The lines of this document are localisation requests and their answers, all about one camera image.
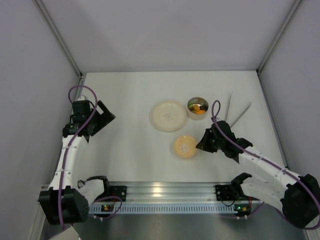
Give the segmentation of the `round lunch box container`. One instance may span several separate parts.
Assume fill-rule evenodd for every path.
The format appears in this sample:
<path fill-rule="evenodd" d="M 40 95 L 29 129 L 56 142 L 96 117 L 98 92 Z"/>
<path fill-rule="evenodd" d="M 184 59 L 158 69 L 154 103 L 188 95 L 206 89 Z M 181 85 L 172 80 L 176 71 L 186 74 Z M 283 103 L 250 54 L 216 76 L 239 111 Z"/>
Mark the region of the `round lunch box container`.
<path fill-rule="evenodd" d="M 187 102 L 187 115 L 192 120 L 203 120 L 209 109 L 209 103 L 201 97 L 193 97 Z"/>

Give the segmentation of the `beige round lid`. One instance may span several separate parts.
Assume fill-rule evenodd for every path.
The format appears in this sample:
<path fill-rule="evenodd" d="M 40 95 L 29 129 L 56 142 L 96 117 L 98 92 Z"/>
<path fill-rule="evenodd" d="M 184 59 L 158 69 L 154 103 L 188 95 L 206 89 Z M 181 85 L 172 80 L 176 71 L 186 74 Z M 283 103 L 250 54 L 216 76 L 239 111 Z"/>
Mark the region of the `beige round lid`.
<path fill-rule="evenodd" d="M 173 144 L 174 153 L 182 159 L 190 159 L 197 153 L 197 141 L 191 135 L 179 136 Z"/>

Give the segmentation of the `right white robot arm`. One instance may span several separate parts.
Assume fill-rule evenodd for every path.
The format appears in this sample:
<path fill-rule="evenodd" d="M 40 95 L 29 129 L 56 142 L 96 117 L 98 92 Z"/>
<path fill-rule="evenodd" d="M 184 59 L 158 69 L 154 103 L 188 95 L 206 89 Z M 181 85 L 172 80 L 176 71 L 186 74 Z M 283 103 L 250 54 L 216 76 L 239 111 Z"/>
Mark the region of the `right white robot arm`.
<path fill-rule="evenodd" d="M 277 209 L 295 227 L 311 230 L 309 224 L 320 215 L 320 186 L 315 177 L 274 163 L 250 141 L 235 137 L 223 120 L 205 130 L 196 148 L 208 153 L 221 151 L 244 169 L 228 185 L 216 186 L 219 201 L 257 199 Z"/>

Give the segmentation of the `orange carrot slice food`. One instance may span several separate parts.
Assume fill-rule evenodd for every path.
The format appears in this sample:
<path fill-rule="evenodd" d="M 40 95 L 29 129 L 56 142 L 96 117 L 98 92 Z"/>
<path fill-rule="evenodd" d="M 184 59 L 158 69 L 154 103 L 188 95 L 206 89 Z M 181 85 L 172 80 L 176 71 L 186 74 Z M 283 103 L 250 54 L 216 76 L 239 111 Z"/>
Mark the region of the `orange carrot slice food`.
<path fill-rule="evenodd" d="M 202 115 L 202 114 L 205 113 L 205 111 L 204 110 L 199 110 L 199 111 L 196 111 L 195 113 L 198 114 L 198 115 Z"/>

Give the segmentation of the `orange round food piece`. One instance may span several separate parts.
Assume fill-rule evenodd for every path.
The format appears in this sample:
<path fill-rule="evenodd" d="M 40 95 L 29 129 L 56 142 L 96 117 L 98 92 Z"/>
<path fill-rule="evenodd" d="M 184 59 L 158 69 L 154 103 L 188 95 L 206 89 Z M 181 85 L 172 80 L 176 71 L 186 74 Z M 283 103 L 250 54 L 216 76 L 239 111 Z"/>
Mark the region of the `orange round food piece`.
<path fill-rule="evenodd" d="M 195 104 L 193 107 L 194 107 L 194 112 L 201 110 L 201 107 L 198 104 Z"/>

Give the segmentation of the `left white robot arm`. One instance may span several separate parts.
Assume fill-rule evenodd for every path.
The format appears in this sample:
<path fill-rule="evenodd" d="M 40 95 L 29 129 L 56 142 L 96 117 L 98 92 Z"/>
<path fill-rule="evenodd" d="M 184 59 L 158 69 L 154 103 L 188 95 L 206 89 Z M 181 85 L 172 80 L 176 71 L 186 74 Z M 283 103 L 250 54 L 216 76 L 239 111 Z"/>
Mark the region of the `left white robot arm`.
<path fill-rule="evenodd" d="M 85 222 L 90 205 L 111 194 L 109 180 L 103 175 L 89 177 L 83 186 L 79 185 L 80 161 L 90 137 L 115 119 L 102 101 L 99 100 L 97 106 L 102 112 L 95 111 L 94 104 L 83 97 L 72 103 L 73 113 L 62 130 L 58 166 L 48 189 L 38 197 L 50 225 Z"/>

